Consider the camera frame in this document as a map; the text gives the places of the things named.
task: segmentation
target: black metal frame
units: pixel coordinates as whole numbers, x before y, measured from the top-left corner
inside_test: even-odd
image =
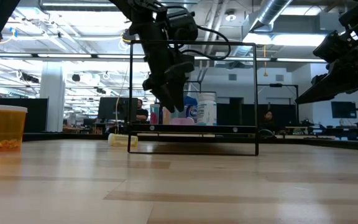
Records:
[[[258,84],[258,86],[270,86],[270,84]],[[297,97],[297,98],[299,97],[299,86],[298,86],[298,85],[286,85],[286,84],[282,84],[282,86],[293,86],[293,87],[295,87],[296,97]],[[295,103],[295,106],[296,106],[296,123],[298,124],[298,123],[300,122],[300,120],[299,120],[299,104],[298,104],[298,103]]]
[[[204,155],[221,155],[221,156],[258,156],[259,155],[259,127],[258,127],[258,94],[257,94],[257,61],[256,61],[256,44],[243,42],[213,42],[213,41],[175,41],[175,40],[133,40],[131,41],[130,58],[129,58],[129,98],[132,99],[133,86],[133,62],[134,62],[134,44],[152,44],[165,43],[174,45],[230,45],[230,46],[251,46],[253,50],[254,64],[254,109],[255,109],[255,126],[177,126],[177,125],[153,125],[153,124],[132,124],[129,123],[128,130],[128,153],[134,154],[178,154],[178,152],[139,152],[131,151],[131,136],[135,133],[187,133],[187,134],[254,134],[255,151],[253,154],[215,154],[215,153],[188,153]],[[132,105],[129,105],[129,116],[131,115]]]

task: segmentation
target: desk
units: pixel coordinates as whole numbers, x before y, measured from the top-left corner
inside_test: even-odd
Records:
[[[308,132],[307,132],[308,128],[309,128],[308,126],[287,126],[287,127],[285,127],[285,129],[289,129],[292,134],[295,129],[300,129],[302,134],[308,134]]]
[[[83,132],[89,132],[89,128],[72,128],[72,127],[63,127],[64,133],[83,133]]]
[[[358,128],[341,127],[341,128],[327,128],[327,135],[333,135],[338,138],[347,137],[348,140],[357,140]]]

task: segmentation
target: man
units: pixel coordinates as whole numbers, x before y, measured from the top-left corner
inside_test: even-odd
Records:
[[[141,123],[146,122],[149,117],[149,112],[145,109],[142,109],[143,101],[141,99],[137,100],[137,111],[136,111],[136,120]]]

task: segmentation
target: ceiling light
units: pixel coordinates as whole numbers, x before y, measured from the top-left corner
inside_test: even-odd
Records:
[[[319,46],[326,36],[323,34],[278,34],[272,43],[284,46]]]
[[[31,54],[0,53],[0,57],[31,57]]]
[[[74,74],[71,78],[74,82],[79,82],[81,80],[79,74]]]
[[[116,7],[111,3],[58,3],[58,2],[45,2],[42,6],[75,6],[75,7]]]
[[[195,60],[211,60],[207,57],[203,56],[195,56]],[[227,57],[224,59],[225,61],[240,61],[240,62],[251,62],[254,60],[252,57]],[[270,61],[270,58],[256,58],[256,61],[258,62],[268,62]]]
[[[250,33],[247,34],[247,36],[242,40],[242,42],[268,45],[272,44],[272,39],[268,35]]]
[[[133,55],[133,59],[143,59],[144,55]],[[98,55],[98,58],[116,58],[116,59],[129,59],[130,55]]]
[[[235,20],[236,19],[236,15],[234,15],[235,12],[236,12],[235,9],[228,9],[225,12],[226,20],[229,21],[229,22]]]
[[[304,62],[304,63],[327,63],[323,59],[306,59],[306,58],[278,58],[278,62]]]
[[[53,57],[53,58],[91,58],[88,54],[38,54],[39,57]]]
[[[103,74],[103,79],[105,79],[105,80],[110,79],[110,74],[109,74],[109,72],[106,71],[106,73]]]
[[[20,71],[20,70],[16,71],[17,78],[22,78],[22,76],[23,76],[22,71]]]

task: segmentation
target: white pillar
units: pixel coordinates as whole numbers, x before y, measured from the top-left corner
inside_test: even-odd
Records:
[[[40,98],[49,99],[47,131],[63,131],[65,82],[61,62],[43,63]]]

